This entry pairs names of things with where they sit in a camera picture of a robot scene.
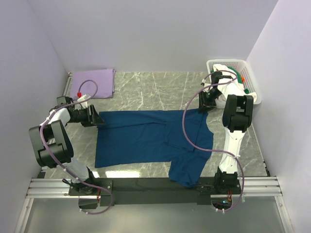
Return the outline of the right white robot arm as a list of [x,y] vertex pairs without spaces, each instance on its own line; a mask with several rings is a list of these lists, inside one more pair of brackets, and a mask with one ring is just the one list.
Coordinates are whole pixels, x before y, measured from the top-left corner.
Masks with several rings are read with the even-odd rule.
[[199,113],[206,113],[216,107],[216,99],[221,95],[225,98],[225,107],[222,116],[225,128],[225,145],[222,159],[214,176],[213,188],[218,194],[227,194],[231,191],[240,192],[238,181],[238,167],[242,139],[252,122],[254,98],[244,93],[236,82],[237,74],[224,70],[210,74],[211,85],[201,85],[204,90],[199,93]]

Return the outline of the blue t shirt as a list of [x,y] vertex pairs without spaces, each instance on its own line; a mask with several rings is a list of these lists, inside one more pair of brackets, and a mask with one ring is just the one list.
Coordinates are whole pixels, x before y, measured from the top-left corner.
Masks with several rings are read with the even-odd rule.
[[212,149],[207,113],[197,109],[100,112],[95,167],[170,162],[169,179],[185,187],[197,184]]

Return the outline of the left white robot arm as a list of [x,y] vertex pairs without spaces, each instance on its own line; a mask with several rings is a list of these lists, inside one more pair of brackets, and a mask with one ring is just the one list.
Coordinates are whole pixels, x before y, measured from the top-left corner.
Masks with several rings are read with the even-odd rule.
[[74,158],[74,150],[65,127],[69,123],[80,123],[83,127],[105,124],[94,105],[87,101],[91,96],[82,95],[76,102],[67,96],[57,98],[57,105],[50,109],[46,120],[29,129],[36,161],[41,166],[59,168],[70,175],[69,185],[92,195],[97,183],[90,169]]

